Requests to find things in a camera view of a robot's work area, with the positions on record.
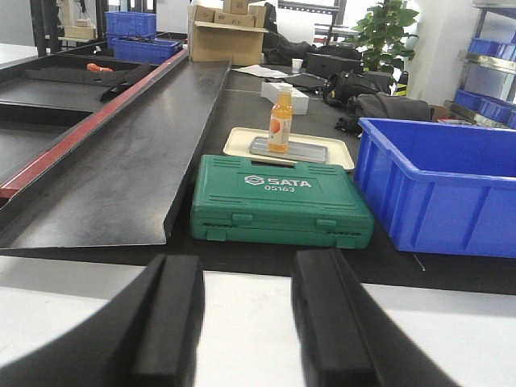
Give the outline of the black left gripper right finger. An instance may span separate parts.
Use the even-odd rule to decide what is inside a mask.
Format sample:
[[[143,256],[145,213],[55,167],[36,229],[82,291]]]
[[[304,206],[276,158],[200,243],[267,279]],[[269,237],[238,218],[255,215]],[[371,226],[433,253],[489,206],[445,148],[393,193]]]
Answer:
[[[455,386],[379,307],[341,251],[299,251],[293,315],[308,386]]]

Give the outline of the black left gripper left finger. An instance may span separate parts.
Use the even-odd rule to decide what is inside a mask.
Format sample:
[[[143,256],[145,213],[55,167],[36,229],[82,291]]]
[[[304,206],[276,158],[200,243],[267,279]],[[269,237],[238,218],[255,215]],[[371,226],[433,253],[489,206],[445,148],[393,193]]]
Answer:
[[[154,258],[97,313],[1,368],[3,386],[192,386],[205,310],[196,256]]]

